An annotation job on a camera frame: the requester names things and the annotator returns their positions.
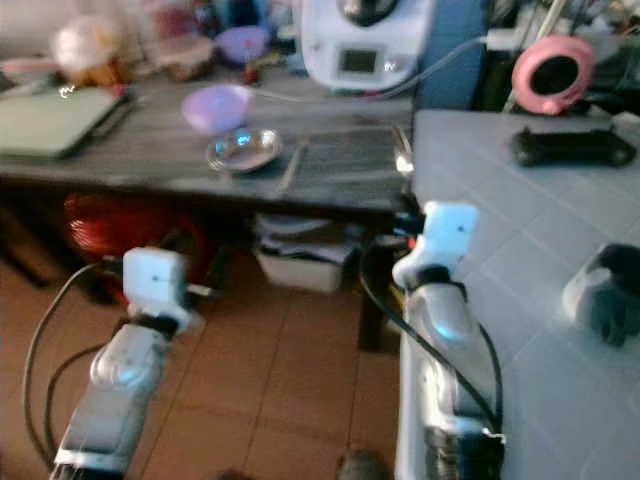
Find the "pink tape roll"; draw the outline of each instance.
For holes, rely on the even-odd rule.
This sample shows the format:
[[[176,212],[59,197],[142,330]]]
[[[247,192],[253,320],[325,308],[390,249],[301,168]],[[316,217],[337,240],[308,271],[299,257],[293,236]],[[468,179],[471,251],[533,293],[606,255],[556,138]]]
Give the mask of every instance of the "pink tape roll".
[[[566,89],[548,95],[533,90],[533,76],[548,60],[569,57],[577,66],[575,81]],[[567,35],[551,35],[534,43],[520,55],[511,82],[517,102],[533,113],[557,115],[579,100],[587,91],[594,66],[594,51],[585,40]]]

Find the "white tiled counter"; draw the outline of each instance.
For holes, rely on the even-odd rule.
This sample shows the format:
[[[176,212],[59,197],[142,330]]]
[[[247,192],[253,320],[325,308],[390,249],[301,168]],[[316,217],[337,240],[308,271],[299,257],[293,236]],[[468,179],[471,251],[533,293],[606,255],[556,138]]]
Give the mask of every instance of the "white tiled counter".
[[[616,350],[567,322],[562,289],[604,242],[640,246],[640,159],[522,168],[511,136],[606,122],[426,110],[416,114],[421,202],[482,210],[458,278],[494,338],[505,381],[505,480],[640,478],[640,338]],[[640,146],[640,133],[619,133]]]

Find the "wall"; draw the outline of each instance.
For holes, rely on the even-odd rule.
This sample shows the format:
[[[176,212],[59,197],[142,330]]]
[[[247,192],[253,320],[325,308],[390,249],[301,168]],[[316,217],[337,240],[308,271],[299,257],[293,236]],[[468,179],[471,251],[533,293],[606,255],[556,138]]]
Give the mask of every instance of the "wall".
[[[461,43],[485,35],[484,10],[490,0],[440,0],[422,68]],[[419,108],[467,109],[480,76],[484,47],[478,45],[422,82]]]
[[[423,67],[465,40],[484,34],[483,8],[487,1],[439,1]],[[136,0],[0,0],[0,58],[47,52],[49,37],[73,16],[76,5],[83,5],[87,11],[95,8],[126,22],[123,12],[129,12],[128,21],[132,21]],[[133,44],[135,35],[130,33],[128,40]],[[423,82],[418,106],[467,108],[480,73],[482,51],[478,47],[465,53]]]

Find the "gray table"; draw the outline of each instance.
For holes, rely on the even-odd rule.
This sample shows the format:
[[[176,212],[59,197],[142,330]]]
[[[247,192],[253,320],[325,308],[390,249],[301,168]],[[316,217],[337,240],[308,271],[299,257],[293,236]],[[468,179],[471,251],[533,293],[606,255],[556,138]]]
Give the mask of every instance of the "gray table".
[[[523,169],[511,135],[602,122],[422,111],[416,191],[481,208],[458,278],[505,379],[505,480],[632,480],[640,470],[640,339],[621,350],[576,328],[560,295],[604,242],[640,246],[640,160],[622,169]],[[639,129],[621,134],[640,146]]]
[[[239,78],[228,71],[214,77]],[[193,131],[180,113],[183,100],[212,82],[182,85],[162,79],[142,83],[142,105],[103,141],[95,141],[65,160],[4,157],[0,182],[42,183],[47,187],[156,192],[239,202],[254,209],[284,205],[308,213],[392,213],[401,180],[394,171],[390,126],[407,126],[408,99],[382,102],[327,98],[323,103],[300,104],[254,97],[248,126],[277,130],[285,149],[277,161],[251,174],[230,178],[214,173],[205,160],[210,141]],[[264,87],[287,95],[327,96],[307,78],[275,69],[266,73]],[[291,158],[296,141],[309,137],[310,148],[285,195],[276,187]]]

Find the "black remote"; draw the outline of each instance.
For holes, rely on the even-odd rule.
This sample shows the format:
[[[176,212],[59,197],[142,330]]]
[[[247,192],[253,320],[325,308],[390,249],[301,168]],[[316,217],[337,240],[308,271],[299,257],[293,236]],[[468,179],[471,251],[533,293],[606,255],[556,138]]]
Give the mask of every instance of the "black remote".
[[[581,133],[531,133],[528,128],[513,136],[515,160],[528,167],[548,163],[626,165],[636,149],[611,130]]]

